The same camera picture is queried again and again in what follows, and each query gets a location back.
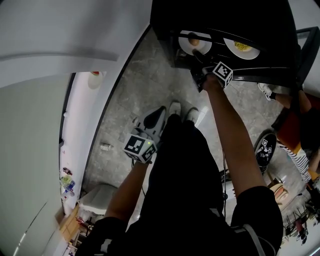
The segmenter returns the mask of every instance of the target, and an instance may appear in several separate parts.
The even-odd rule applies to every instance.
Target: marble floor
[[[276,92],[285,91],[282,87],[274,89]],[[242,118],[254,145],[264,130],[271,129],[271,124],[282,110],[282,106],[276,101],[267,101],[256,83],[232,81],[225,93]],[[219,169],[223,170],[222,148],[206,92],[198,93],[189,70],[170,67],[155,33],[150,30],[128,64],[106,109],[85,171],[83,190],[88,192],[100,183],[116,187],[122,183],[131,169],[131,160],[122,151],[126,134],[132,130],[139,115],[161,105],[168,109],[172,100],[181,102],[182,115],[191,107],[196,107],[203,113],[204,118],[198,129],[207,139],[210,152]],[[101,150],[101,143],[112,145],[112,150]],[[302,204],[309,194],[297,168],[278,147],[268,170],[272,176],[283,180],[290,194],[281,208],[283,217],[291,216],[297,207],[301,211]],[[270,183],[266,174],[264,178],[267,184]],[[148,189],[148,176],[143,187],[145,190]],[[143,199],[141,193],[131,222],[138,218]],[[235,199],[227,201],[228,223],[231,222],[235,205]]]

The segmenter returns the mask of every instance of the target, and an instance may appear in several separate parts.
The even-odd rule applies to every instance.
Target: wire
[[[227,203],[227,194],[226,194],[226,157],[225,152],[222,150],[223,155],[223,170],[224,170],[224,221],[226,221],[226,203]]]
[[[133,168],[134,167],[134,165],[135,165],[135,161],[132,159],[132,161],[131,161],[131,168]],[[144,187],[143,187],[144,185],[142,184],[142,193],[143,193],[143,195],[144,195],[144,197],[146,197],[146,193],[145,193],[145,190],[144,190]]]

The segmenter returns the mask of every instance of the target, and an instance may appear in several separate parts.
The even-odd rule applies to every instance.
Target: hand
[[[221,87],[219,81],[218,81],[218,78],[214,75],[214,74],[208,74],[206,76],[206,81],[203,83],[203,89],[205,91],[208,91],[210,88],[213,88],[213,87],[216,87],[216,86],[219,86]]]

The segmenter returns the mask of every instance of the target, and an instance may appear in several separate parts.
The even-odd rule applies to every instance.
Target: white sneaker
[[[177,101],[173,101],[170,105],[170,108],[169,108],[169,115],[178,115],[180,117],[181,115],[181,104],[180,102],[177,102]]]
[[[273,98],[270,98],[270,96],[272,94],[272,90],[268,87],[268,85],[266,83],[258,82],[257,85],[258,85],[258,88],[260,89],[260,91],[264,93],[264,95],[268,101],[274,101]]]
[[[199,114],[200,114],[199,110],[196,109],[195,107],[193,107],[189,110],[188,114],[186,115],[185,120],[192,121],[192,122],[196,123],[198,121]]]

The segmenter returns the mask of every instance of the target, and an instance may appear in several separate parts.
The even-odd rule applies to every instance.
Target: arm
[[[136,162],[121,186],[114,193],[105,217],[115,217],[129,222],[135,210],[149,164]]]
[[[238,197],[250,188],[266,186],[248,131],[216,76],[208,75],[203,89],[207,91],[210,99],[235,195]]]
[[[313,154],[311,160],[309,161],[309,170],[317,172],[320,162],[320,150],[318,149],[316,153]]]

